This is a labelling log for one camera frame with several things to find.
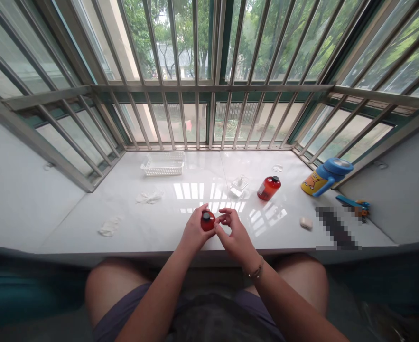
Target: white countertop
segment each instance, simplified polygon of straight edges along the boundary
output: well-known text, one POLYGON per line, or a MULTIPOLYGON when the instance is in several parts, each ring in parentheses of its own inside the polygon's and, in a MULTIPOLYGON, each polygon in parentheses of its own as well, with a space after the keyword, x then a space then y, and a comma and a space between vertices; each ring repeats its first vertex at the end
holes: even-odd
MULTIPOLYGON (((316 215, 316 206, 337 208, 341 220, 361 247, 396 246, 373 223, 361 224, 335 199, 330 190, 320 198, 307 195, 300 185, 311 170, 291 151, 199 151, 184 152, 183 174, 146 177, 140 165, 148 152, 127 152, 92 194, 86 194, 36 253, 147 253, 173 251, 192 210, 203 203, 216 213, 235 208, 254 246, 277 252, 337 249, 316 215), (272 166, 281 164, 283 172, 272 166), (240 174, 249 179, 241 197, 228 189, 240 174), (256 195, 267 176, 282 183, 268 201, 256 195), (136 197, 154 190, 164 192, 154 205, 136 203, 136 197), (312 231, 299 225, 300 217, 313 221, 312 231), (104 222, 121 218, 113 237, 97 233, 104 222)), ((203 250, 222 250, 217 236, 203 250)))

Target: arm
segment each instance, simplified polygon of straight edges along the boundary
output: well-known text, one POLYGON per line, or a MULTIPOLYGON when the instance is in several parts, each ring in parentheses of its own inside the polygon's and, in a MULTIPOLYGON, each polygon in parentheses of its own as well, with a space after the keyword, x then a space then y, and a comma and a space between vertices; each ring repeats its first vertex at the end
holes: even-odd
POLYGON ((202 213, 207 206, 204 204, 194 210, 181 242, 125 323, 116 342, 165 339, 190 262, 205 242, 215 235, 215 229, 204 232, 200 226, 202 213))
MULTIPOLYGON (((219 210, 223 215, 215 221, 217 236, 229 255, 246 273, 258 269, 261 257, 234 209, 219 210), (219 223, 228 225, 228 236, 219 223)), ((268 312, 287 341, 348 341, 324 316, 301 297, 278 273, 264 262, 259 279, 253 283, 268 312)))

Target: left hand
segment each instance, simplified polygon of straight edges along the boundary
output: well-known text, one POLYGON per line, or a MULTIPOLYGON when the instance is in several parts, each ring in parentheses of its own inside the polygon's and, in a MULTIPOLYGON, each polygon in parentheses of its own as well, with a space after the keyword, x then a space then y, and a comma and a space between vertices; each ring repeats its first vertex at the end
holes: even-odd
POLYGON ((193 256, 203 247, 208 239, 215 235, 215 228, 206 232, 201 228, 201 216, 207 207, 208 203, 194 210, 184 228, 181 242, 179 243, 182 248, 191 252, 193 256))

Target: blue lid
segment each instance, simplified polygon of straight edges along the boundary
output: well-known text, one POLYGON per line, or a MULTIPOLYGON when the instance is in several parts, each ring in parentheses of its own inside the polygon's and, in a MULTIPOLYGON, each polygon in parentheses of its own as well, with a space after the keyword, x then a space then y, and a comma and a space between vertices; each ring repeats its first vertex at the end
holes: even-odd
POLYGON ((324 162, 323 167, 328 171, 338 175, 346 175, 353 170, 353 165, 340 158, 329 158, 324 162))

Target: white wall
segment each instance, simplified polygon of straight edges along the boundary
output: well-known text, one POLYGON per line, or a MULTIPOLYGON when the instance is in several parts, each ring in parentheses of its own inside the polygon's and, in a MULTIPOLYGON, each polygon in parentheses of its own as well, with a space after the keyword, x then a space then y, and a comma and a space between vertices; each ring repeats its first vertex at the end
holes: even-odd
POLYGON ((388 168, 371 165, 340 190, 370 202, 372 221, 394 242, 419 242, 419 133, 380 160, 388 168))
POLYGON ((34 252, 85 192, 0 125, 0 247, 34 252))

